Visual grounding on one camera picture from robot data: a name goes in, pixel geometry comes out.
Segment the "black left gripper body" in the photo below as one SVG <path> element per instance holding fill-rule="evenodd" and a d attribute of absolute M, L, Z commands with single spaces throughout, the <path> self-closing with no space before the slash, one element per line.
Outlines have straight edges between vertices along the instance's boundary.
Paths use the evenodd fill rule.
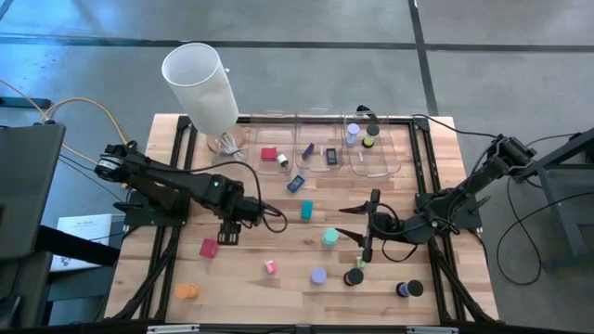
<path fill-rule="evenodd" d="M 251 229 L 258 226 L 264 217 L 264 209 L 264 204 L 255 197 L 231 199 L 216 212 L 222 220 L 217 234 L 217 243 L 227 246 L 237 245 L 241 228 L 244 226 Z"/>

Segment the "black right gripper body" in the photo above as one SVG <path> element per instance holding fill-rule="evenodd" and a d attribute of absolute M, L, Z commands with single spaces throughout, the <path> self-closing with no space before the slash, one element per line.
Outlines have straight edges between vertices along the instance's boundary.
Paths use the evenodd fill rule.
<path fill-rule="evenodd" d="M 373 188 L 365 205 L 368 223 L 362 241 L 362 258 L 366 263 L 370 263 L 372 260 L 373 238 L 397 240 L 404 234 L 404 227 L 401 225 L 399 218 L 393 217 L 389 213 L 379 212 L 379 207 L 387 208 L 385 204 L 381 203 L 381 191 Z"/>

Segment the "orange hourglass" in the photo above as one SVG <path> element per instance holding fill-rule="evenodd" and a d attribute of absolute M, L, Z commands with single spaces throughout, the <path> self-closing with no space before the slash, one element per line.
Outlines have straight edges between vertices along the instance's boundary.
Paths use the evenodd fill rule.
<path fill-rule="evenodd" d="M 196 299 L 200 295 L 200 287 L 190 283 L 180 283 L 175 286 L 174 295 L 179 300 Z"/>

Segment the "black hourglass yellow-green sand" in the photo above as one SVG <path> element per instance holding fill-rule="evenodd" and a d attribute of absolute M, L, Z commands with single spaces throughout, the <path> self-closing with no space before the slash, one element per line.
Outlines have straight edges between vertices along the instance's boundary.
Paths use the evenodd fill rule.
<path fill-rule="evenodd" d="M 376 137 L 380 133 L 380 127 L 375 124 L 369 124 L 366 128 L 366 135 L 362 140 L 362 145 L 364 148 L 372 148 L 375 144 Z"/>

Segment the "black hourglass red sand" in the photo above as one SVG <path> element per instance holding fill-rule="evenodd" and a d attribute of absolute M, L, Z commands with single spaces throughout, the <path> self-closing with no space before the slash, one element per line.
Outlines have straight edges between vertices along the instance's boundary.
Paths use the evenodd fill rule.
<path fill-rule="evenodd" d="M 343 283 L 348 287 L 359 285 L 364 280 L 364 273 L 359 268 L 352 268 L 342 277 Z"/>

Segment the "clear plastic bin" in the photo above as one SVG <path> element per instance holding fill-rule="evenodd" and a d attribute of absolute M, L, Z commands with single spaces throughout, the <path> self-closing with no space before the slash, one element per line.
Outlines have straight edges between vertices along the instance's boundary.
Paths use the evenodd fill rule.
<path fill-rule="evenodd" d="M 299 174 L 305 177 L 337 175 L 344 165 L 342 115 L 333 114 L 329 109 L 316 108 L 296 116 L 295 165 Z M 304 161 L 302 154 L 310 143 L 315 144 L 315 149 L 310 158 Z M 337 165 L 327 165 L 327 148 L 336 149 Z"/>
<path fill-rule="evenodd" d="M 355 112 L 342 116 L 344 131 L 344 159 L 352 168 L 355 175 L 367 178 L 385 178 L 397 173 L 401 164 L 395 156 L 393 141 L 389 129 L 389 118 L 385 115 L 378 115 L 377 122 L 372 122 L 367 117 L 357 117 Z M 346 146 L 346 126 L 348 123 L 357 123 L 360 126 L 358 143 L 349 148 Z M 364 148 L 362 140 L 366 135 L 366 128 L 369 124 L 375 123 L 380 127 L 380 133 L 376 137 L 372 148 Z"/>
<path fill-rule="evenodd" d="M 260 175 L 285 178 L 291 174 L 296 144 L 297 116 L 294 113 L 268 111 L 265 114 L 252 114 L 246 125 L 249 139 L 246 142 L 247 162 Z M 289 160 L 281 167 L 277 160 L 261 161 L 261 148 L 276 148 L 278 155 L 284 154 Z"/>

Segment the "black hourglass purple sand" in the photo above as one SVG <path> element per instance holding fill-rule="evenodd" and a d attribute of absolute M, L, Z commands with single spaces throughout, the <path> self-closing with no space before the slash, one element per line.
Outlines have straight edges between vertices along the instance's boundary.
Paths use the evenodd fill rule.
<path fill-rule="evenodd" d="M 419 297 L 423 294 L 424 287 L 422 283 L 416 279 L 408 282 L 400 282 L 396 285 L 395 293 L 402 298 Z"/>

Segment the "white lamp shade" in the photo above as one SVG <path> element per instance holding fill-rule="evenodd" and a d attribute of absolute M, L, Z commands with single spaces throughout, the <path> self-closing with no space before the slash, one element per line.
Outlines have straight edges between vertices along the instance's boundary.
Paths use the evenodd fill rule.
<path fill-rule="evenodd" d="M 161 75 L 197 130 L 213 137 L 214 150 L 243 161 L 232 134 L 239 109 L 218 52 L 201 43 L 179 46 L 163 60 Z"/>

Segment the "black metal stand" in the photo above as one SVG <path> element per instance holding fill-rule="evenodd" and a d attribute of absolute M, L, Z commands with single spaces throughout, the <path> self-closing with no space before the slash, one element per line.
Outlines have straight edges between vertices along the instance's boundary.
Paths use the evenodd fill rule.
<path fill-rule="evenodd" d="M 594 247 L 582 233 L 584 228 L 594 229 L 594 128 L 536 160 L 514 180 L 521 183 L 532 176 L 540 180 L 568 252 L 564 258 L 546 261 L 544 267 L 594 264 Z"/>

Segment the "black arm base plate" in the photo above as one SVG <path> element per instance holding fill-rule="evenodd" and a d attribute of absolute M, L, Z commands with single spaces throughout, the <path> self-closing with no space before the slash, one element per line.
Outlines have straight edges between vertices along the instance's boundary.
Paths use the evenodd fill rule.
<path fill-rule="evenodd" d="M 113 207 L 124 213 L 124 223 L 130 226 L 181 227 L 187 222 L 189 195 L 178 194 L 172 209 L 152 203 L 143 194 L 134 191 L 126 202 L 115 202 Z"/>
<path fill-rule="evenodd" d="M 468 200 L 465 200 L 458 209 L 453 211 L 450 221 L 458 228 L 482 230 L 482 221 L 479 210 L 490 199 L 490 196 L 486 196 L 479 200 L 477 200 L 476 197 L 471 197 Z"/>

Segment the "black aluminium rig frame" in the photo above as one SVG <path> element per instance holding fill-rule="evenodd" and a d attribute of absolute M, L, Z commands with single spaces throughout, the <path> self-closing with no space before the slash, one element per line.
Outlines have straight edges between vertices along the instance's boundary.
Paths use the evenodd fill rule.
<path fill-rule="evenodd" d="M 464 178 L 451 119 L 430 123 L 393 118 L 389 124 L 401 168 L 385 178 L 357 176 L 344 165 L 335 176 L 306 177 L 304 186 L 290 193 L 290 176 L 266 177 L 252 166 L 237 164 L 221 167 L 221 174 L 241 180 L 248 194 L 262 196 L 284 216 L 243 229 L 238 245 L 223 246 L 214 259 L 208 259 L 200 256 L 200 245 L 216 235 L 219 223 L 202 207 L 192 205 L 180 232 L 174 271 L 157 279 L 149 315 L 157 316 L 160 302 L 167 302 L 161 318 L 169 324 L 196 323 L 202 330 L 277 328 L 310 334 L 396 333 L 407 327 L 470 320 L 469 309 L 433 264 L 425 246 L 375 241 L 363 282 L 348 287 L 342 277 L 355 265 L 360 249 L 348 238 L 341 238 L 332 249 L 321 244 L 327 228 L 364 230 L 365 217 L 339 209 L 368 200 L 373 188 L 381 191 L 383 204 L 408 218 L 420 192 Z M 314 202 L 311 220 L 301 218 L 305 200 Z M 266 261 L 276 264 L 275 274 L 265 271 Z M 310 280 L 316 267 L 327 271 L 324 284 Z M 423 294 L 399 297 L 396 285 L 412 279 L 422 283 Z M 174 289 L 180 283 L 198 285 L 199 297 L 177 299 Z"/>

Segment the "silver metal bracket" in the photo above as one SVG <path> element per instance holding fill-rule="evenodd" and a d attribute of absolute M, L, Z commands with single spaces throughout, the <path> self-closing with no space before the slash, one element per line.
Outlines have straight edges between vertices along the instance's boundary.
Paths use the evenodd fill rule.
<path fill-rule="evenodd" d="M 459 334 L 457 328 L 415 326 L 407 327 L 406 334 Z"/>
<path fill-rule="evenodd" d="M 199 324 L 178 324 L 149 326 L 146 334 L 196 334 L 200 333 Z"/>

